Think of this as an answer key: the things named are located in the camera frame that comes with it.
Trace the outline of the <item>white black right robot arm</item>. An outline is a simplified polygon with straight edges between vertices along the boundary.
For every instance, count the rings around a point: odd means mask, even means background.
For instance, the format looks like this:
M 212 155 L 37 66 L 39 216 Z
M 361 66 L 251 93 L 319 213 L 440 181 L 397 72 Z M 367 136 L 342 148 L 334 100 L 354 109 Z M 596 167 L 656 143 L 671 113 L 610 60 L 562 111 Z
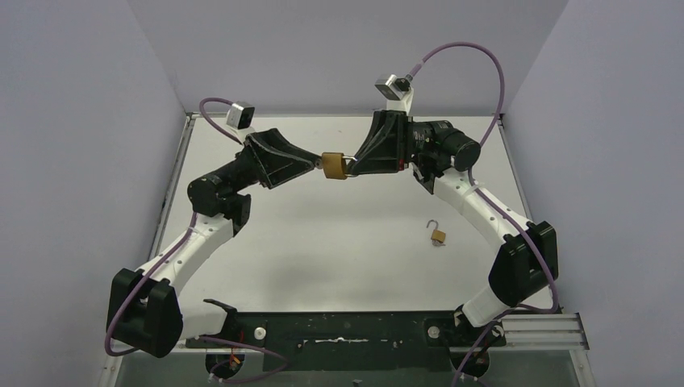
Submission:
M 398 173 L 411 168 L 430 194 L 449 204 L 496 252 L 487 282 L 457 307 L 453 331 L 462 343 L 476 343 L 486 324 L 523 306 L 549 288 L 557 308 L 557 233 L 547 222 L 534 223 L 517 214 L 472 176 L 481 144 L 449 121 L 415 121 L 399 110 L 374 113 L 368 135 L 353 156 L 334 165 L 342 177 Z

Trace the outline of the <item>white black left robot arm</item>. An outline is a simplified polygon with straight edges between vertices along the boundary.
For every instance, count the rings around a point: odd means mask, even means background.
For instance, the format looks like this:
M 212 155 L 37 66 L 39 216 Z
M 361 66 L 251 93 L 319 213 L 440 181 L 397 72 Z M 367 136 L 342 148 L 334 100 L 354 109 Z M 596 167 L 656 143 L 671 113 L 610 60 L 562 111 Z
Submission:
M 193 213 L 181 235 L 159 256 L 113 278 L 104 349 L 109 356 L 136 351 L 157 358 L 183 339 L 209 335 L 227 344 L 239 331 L 233 307 L 205 300 L 182 306 L 179 296 L 192 276 L 247 224 L 252 198 L 244 189 L 273 189 L 323 165 L 319 154 L 294 146 L 276 128 L 248 133 L 242 149 L 227 164 L 187 188 Z

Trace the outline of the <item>large brass padlock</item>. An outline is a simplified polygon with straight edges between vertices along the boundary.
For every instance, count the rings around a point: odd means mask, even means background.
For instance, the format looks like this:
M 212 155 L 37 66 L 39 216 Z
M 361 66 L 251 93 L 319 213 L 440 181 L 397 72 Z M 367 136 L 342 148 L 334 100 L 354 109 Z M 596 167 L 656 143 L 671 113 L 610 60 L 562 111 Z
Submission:
M 320 167 L 327 179 L 343 181 L 353 177 L 353 174 L 347 171 L 350 161 L 356 162 L 357 158 L 341 152 L 324 152 L 321 154 Z

